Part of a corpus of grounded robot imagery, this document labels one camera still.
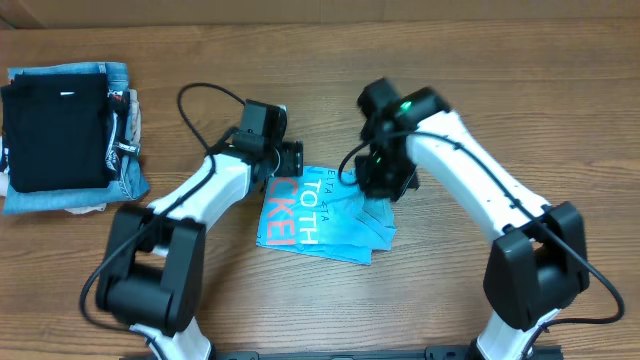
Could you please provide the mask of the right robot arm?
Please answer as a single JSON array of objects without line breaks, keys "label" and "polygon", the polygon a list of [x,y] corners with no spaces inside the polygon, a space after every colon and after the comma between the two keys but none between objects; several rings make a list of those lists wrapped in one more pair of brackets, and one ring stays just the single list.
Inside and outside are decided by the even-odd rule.
[{"label": "right robot arm", "polygon": [[468,359],[559,359],[536,348],[545,323],[589,286],[578,256],[584,223],[568,202],[558,206],[512,177],[471,135],[432,88],[401,96],[386,80],[368,85],[357,105],[366,118],[355,158],[356,183],[370,198],[399,200],[429,172],[464,208],[489,243],[483,288],[493,313],[466,350]]}]

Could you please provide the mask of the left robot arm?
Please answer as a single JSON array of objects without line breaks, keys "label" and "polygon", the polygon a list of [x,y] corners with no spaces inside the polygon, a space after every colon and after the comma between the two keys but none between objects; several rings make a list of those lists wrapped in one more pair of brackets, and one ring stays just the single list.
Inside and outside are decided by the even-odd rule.
[{"label": "left robot arm", "polygon": [[154,359],[215,358],[196,320],[207,232],[257,184],[302,172],[301,142],[261,157],[223,144],[172,193],[146,207],[122,206],[104,260],[88,280],[97,307],[144,337]]}]

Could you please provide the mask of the light blue printed t-shirt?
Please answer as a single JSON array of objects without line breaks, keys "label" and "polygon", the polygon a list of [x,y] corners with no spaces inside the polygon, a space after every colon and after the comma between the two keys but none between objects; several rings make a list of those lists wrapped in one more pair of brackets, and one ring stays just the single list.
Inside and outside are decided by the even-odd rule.
[{"label": "light blue printed t-shirt", "polygon": [[368,198],[350,172],[307,166],[301,177],[269,180],[256,245],[369,265],[392,249],[397,228],[391,203]]}]

